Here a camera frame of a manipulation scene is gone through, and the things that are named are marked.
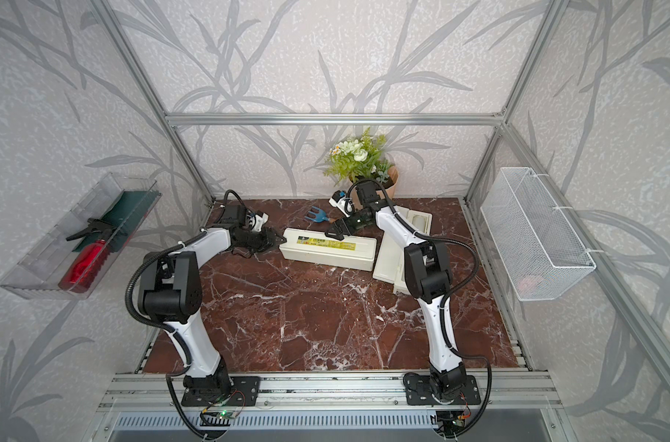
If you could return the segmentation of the cream wrap dispenser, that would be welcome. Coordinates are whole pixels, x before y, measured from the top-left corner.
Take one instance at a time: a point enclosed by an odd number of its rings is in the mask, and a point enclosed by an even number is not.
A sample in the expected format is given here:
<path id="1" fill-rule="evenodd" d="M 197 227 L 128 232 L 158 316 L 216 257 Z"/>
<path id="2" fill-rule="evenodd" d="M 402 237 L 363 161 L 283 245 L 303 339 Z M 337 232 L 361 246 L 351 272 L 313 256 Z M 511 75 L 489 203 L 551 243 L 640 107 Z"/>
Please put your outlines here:
<path id="1" fill-rule="evenodd" d="M 405 207 L 396 206 L 396 213 L 402 219 L 423 235 L 431 233 L 433 215 Z M 377 262 L 373 276 L 375 279 L 392 283 L 395 294 L 410 294 L 404 278 L 404 254 L 403 250 L 411 243 L 422 242 L 421 239 L 410 232 L 395 216 L 389 207 L 384 207 L 377 212 L 377 226 L 385 232 L 382 239 Z"/>
<path id="2" fill-rule="evenodd" d="M 279 249 L 285 259 L 368 272 L 374 268 L 376 239 L 346 236 L 337 241 L 323 232 L 297 228 L 287 228 L 283 236 L 286 241 Z"/>

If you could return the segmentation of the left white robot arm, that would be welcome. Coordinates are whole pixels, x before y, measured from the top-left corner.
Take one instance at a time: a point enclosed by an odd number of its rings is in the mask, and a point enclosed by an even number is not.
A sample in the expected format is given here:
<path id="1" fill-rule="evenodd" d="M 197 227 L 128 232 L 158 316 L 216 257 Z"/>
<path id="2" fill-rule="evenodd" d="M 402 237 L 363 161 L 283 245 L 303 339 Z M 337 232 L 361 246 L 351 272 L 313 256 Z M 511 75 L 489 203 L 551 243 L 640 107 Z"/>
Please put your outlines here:
<path id="1" fill-rule="evenodd" d="M 267 226 L 269 216 L 242 204 L 225 206 L 217 222 L 187 241 L 149 253 L 130 280 L 126 306 L 140 322 L 165 331 L 185 366 L 188 388 L 230 388 L 226 363 L 204 327 L 200 268 L 223 252 L 246 250 L 247 257 L 285 243 Z"/>

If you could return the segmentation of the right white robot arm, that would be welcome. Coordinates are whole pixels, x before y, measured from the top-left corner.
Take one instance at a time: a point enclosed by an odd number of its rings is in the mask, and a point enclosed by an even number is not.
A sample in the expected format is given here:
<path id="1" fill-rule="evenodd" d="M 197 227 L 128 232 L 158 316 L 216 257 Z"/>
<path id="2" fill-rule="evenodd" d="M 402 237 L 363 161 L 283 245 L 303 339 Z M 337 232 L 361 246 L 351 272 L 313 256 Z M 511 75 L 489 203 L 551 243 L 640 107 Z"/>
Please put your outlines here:
<path id="1" fill-rule="evenodd" d="M 359 210 L 349 193 L 333 193 L 329 203 L 343 213 L 343 218 L 332 224 L 326 236 L 343 241 L 361 228 L 376 225 L 402 249 L 404 281 L 425 316 L 431 389 L 438 399 L 446 401 L 467 379 L 450 318 L 453 272 L 449 252 L 442 241 L 431 239 L 410 223 L 377 187 L 374 180 L 361 180 L 352 186 L 362 206 Z"/>

